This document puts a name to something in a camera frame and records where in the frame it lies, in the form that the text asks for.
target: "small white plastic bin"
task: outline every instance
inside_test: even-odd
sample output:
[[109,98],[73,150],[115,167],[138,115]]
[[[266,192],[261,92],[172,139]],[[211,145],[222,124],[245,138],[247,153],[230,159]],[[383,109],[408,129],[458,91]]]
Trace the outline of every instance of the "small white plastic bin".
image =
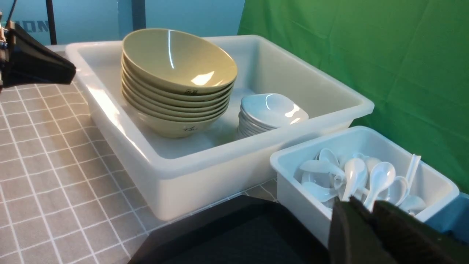
[[[315,157],[323,148],[331,149],[339,160],[356,152],[377,157],[393,164],[398,176],[405,176],[412,154],[378,132],[358,126],[283,149],[271,156],[271,165],[278,173],[277,199],[327,247],[332,213],[303,188],[298,170],[304,161]],[[424,222],[456,198],[459,189],[421,161],[410,194],[418,195],[427,204],[427,208],[416,215]]]

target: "green screen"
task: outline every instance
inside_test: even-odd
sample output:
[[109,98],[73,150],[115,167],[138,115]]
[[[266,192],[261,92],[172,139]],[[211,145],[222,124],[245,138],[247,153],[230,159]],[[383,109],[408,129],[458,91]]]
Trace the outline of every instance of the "green screen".
[[354,125],[469,191],[468,0],[246,0],[238,34],[263,36],[368,97],[375,110]]

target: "black pole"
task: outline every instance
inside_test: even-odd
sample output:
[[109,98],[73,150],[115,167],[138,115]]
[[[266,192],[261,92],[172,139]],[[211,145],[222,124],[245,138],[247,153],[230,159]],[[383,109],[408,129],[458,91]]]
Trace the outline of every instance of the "black pole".
[[51,36],[51,45],[57,45],[57,35],[55,33],[54,7],[52,0],[45,0],[47,9],[47,20],[49,21],[49,35]]

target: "black tray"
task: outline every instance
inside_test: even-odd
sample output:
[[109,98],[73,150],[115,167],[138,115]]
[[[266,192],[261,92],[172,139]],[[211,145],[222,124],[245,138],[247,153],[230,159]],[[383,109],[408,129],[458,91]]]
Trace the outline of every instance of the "black tray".
[[284,206],[242,195],[153,231],[129,264],[155,263],[329,263],[329,255]]

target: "tile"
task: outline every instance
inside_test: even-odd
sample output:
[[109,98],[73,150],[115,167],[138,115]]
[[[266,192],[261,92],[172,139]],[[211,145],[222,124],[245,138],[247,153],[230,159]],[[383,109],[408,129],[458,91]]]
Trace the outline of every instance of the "tile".
[[51,158],[52,165],[55,168],[68,166],[76,163],[75,158],[73,157],[70,149],[49,152],[49,157]]
[[130,212],[131,210],[130,206],[127,204],[127,201],[121,193],[104,197],[99,201],[104,208],[104,212],[109,218]]
[[80,229],[72,209],[60,211],[45,217],[53,237],[63,236]]
[[94,252],[119,243],[109,222],[95,225],[84,231]]
[[119,188],[110,175],[92,179],[90,180],[90,184],[98,198],[119,191]]
[[39,90],[37,88],[28,88],[28,89],[21,89],[18,90],[18,93],[21,96],[22,100],[34,99],[41,97]]
[[274,198],[268,192],[266,192],[261,186],[256,186],[246,191],[251,197],[256,197],[264,200],[273,201]]
[[88,108],[88,104],[86,103],[74,103],[70,104],[70,108],[75,115],[89,115],[90,109]]
[[20,255],[18,253],[13,253],[8,256],[0,257],[0,263],[21,264]]
[[28,177],[26,176],[4,181],[0,185],[6,201],[32,194]]
[[119,216],[111,220],[121,241],[136,237],[145,232],[134,213]]
[[30,175],[30,180],[36,193],[41,193],[60,187],[60,183],[53,171],[44,171],[39,174]]
[[72,205],[94,200],[95,197],[86,182],[65,187],[65,193]]
[[127,242],[124,243],[124,247],[127,250],[127,252],[133,256],[137,250],[140,248],[140,246],[145,242],[146,238],[148,236],[146,234],[143,234],[141,236],[137,236],[136,238],[133,238]]
[[47,152],[68,148],[65,139],[62,135],[55,135],[50,137],[41,138],[42,144]]
[[53,109],[50,109],[50,110],[51,110],[52,116],[55,119],[62,119],[62,118],[67,118],[67,117],[72,117],[73,116],[72,110],[70,110],[70,107],[68,107],[68,105],[53,108]]
[[78,165],[73,164],[68,167],[56,169],[55,172],[59,176],[60,182],[63,186],[74,184],[85,180],[82,171]]
[[81,129],[77,131],[69,132],[69,133],[64,133],[63,135],[65,137],[65,140],[67,140],[68,144],[70,145],[70,147],[75,147],[75,146],[83,145],[83,144],[90,142],[88,140],[88,137],[85,134],[85,131]]
[[16,178],[26,173],[19,159],[0,163],[0,171],[0,180]]
[[1,91],[0,103],[19,101],[20,96],[16,90],[3,90]]
[[33,124],[49,122],[49,121],[54,120],[54,118],[52,118],[52,115],[48,109],[29,112],[29,115],[31,117]]
[[124,170],[124,166],[122,166],[122,163],[119,161],[116,155],[104,156],[103,161],[110,172]]
[[42,217],[13,225],[20,248],[44,242],[49,239]]
[[269,180],[268,182],[265,182],[262,184],[262,187],[272,194],[272,196],[277,199],[277,182],[274,179]]
[[39,88],[39,92],[43,97],[49,97],[60,94],[59,89],[55,85],[48,85]]
[[0,162],[18,158],[18,151],[13,143],[0,145]]
[[107,169],[100,158],[80,163],[80,167],[88,179],[93,179],[107,174]]
[[86,128],[86,127],[96,127],[96,124],[94,123],[93,118],[91,118],[90,114],[76,115],[76,118],[78,119],[80,124],[82,124],[82,127],[84,127],[84,128]]
[[159,220],[151,211],[150,207],[143,207],[135,211],[140,221],[145,227],[145,230],[153,230],[160,225],[166,224],[166,221]]
[[10,226],[0,228],[0,256],[16,251],[15,239]]
[[79,205],[74,207],[74,210],[83,228],[106,220],[106,216],[97,201]]
[[66,119],[57,120],[57,124],[59,125],[59,128],[62,133],[67,133],[82,128],[80,123],[74,116]]
[[99,264],[127,264],[130,260],[121,245],[96,254],[96,258]]
[[86,131],[86,134],[88,135],[88,137],[90,137],[91,141],[104,140],[104,136],[103,134],[101,134],[101,131],[99,131],[99,128],[86,127],[84,130]]
[[78,90],[73,85],[57,85],[61,93],[77,93]]
[[39,139],[18,142],[17,145],[22,157],[44,153],[44,148],[42,148]]
[[90,256],[78,262],[75,262],[74,264],[96,264],[96,261],[94,260],[92,256]]
[[65,93],[63,97],[65,97],[65,101],[69,104],[85,103],[85,100],[79,93]]
[[39,137],[47,137],[60,134],[59,127],[54,121],[39,123],[34,125],[38,131]]
[[3,203],[0,203],[0,227],[4,227],[8,224],[10,224],[10,221],[8,220],[5,205]]
[[78,162],[84,162],[98,157],[98,154],[91,143],[73,147],[72,151]]
[[127,174],[127,171],[113,172],[113,177],[116,180],[117,185],[119,185],[119,188],[121,190],[135,186],[129,174]]
[[9,201],[7,202],[7,208],[13,223],[41,216],[39,206],[36,203],[34,196]]
[[39,204],[45,214],[57,212],[69,207],[67,198],[62,189],[53,190],[47,193],[38,194]]
[[31,124],[31,120],[29,119],[28,114],[20,113],[20,114],[12,114],[6,116],[10,127],[17,127],[22,125],[29,125]]
[[104,155],[114,155],[114,151],[112,150],[111,146],[105,140],[95,141],[93,142],[94,147],[98,151],[98,154],[101,156]]
[[63,263],[69,263],[91,254],[82,232],[76,232],[55,240]]
[[12,142],[13,142],[13,139],[11,138],[10,130],[9,129],[0,130],[0,144],[3,145],[3,144],[12,143]]
[[26,112],[26,109],[24,109],[22,102],[7,102],[2,103],[1,106],[5,115]]
[[13,137],[16,141],[24,141],[38,138],[36,131],[32,125],[20,126],[11,129]]
[[29,174],[40,173],[50,170],[51,164],[46,154],[39,154],[32,157],[23,158],[24,166]]
[[23,102],[28,112],[47,109],[47,106],[45,105],[45,102],[42,98],[26,100]]
[[47,104],[47,106],[49,108],[64,106],[64,105],[67,104],[67,102],[65,102],[62,95],[60,95],[60,94],[55,95],[55,96],[46,97],[46,98],[44,98],[44,101],[45,101],[45,103]]
[[28,248],[21,252],[24,264],[59,264],[52,242]]
[[137,188],[126,190],[124,191],[124,194],[129,200],[130,205],[134,209],[147,205],[147,203],[145,202],[145,199],[140,194]]

